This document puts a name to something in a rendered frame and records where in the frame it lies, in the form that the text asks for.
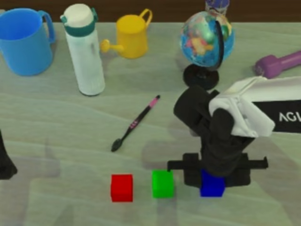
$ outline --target red cube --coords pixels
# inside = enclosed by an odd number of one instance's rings
[[[133,201],[133,175],[132,174],[111,175],[111,200],[112,202]]]

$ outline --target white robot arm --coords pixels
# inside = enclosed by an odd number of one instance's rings
[[[235,120],[232,135],[268,137],[272,132],[301,133],[301,77],[252,77],[235,82],[209,103]]]

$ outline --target black globe base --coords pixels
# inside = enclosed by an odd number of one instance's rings
[[[185,68],[183,79],[187,86],[199,85],[204,90],[213,89],[219,82],[217,71],[209,71],[205,67],[194,64]]]

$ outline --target table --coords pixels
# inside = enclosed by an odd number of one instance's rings
[[[174,172],[174,199],[152,198],[151,170],[200,150],[199,138],[173,115],[189,64],[179,50],[181,25],[151,24],[149,52],[142,58],[103,54],[106,89],[98,97],[78,92],[62,24],[55,24],[55,58],[43,74],[17,76],[0,59],[0,128],[19,169],[10,181],[0,181],[1,226],[300,225],[300,135],[255,140],[246,151],[253,159],[267,156],[270,167],[254,170],[250,186],[229,188],[223,198],[200,198],[183,184],[182,171]],[[300,24],[233,26],[236,45],[219,70],[219,91],[253,76],[250,66],[260,57],[300,48]],[[115,40],[114,24],[97,29],[100,39]],[[281,77],[300,72],[296,67]],[[143,123],[111,153],[112,142],[158,94]],[[133,174],[133,203],[111,202],[115,173]]]

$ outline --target wooden surface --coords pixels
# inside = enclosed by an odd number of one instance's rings
[[[227,13],[232,22],[296,22],[301,21],[299,0],[230,0]],[[85,3],[94,7],[101,22],[116,22],[125,14],[138,14],[145,8],[154,12],[154,22],[184,22],[205,9],[205,0],[1,0],[0,8],[16,7],[45,10],[54,21],[71,4]]]
[[[0,226],[300,226],[300,135],[255,140],[246,151],[252,159],[267,156],[270,167],[254,170],[250,186],[229,188],[223,198],[200,198],[181,171],[174,172],[174,199],[152,198],[151,170],[200,150],[199,138],[173,115],[189,64],[179,50],[181,25],[151,24],[150,50],[137,60],[103,55],[106,90],[98,97],[78,92],[61,24],[54,62],[43,74],[17,76],[0,58],[0,128],[19,169],[0,181]],[[300,49],[299,24],[233,26],[235,49],[220,69],[219,91],[253,76],[258,58]],[[100,39],[114,42],[114,24],[97,29]],[[300,73],[296,67],[281,77]],[[143,123],[111,153],[112,142],[158,94]],[[133,203],[110,201],[114,173],[133,174]]]

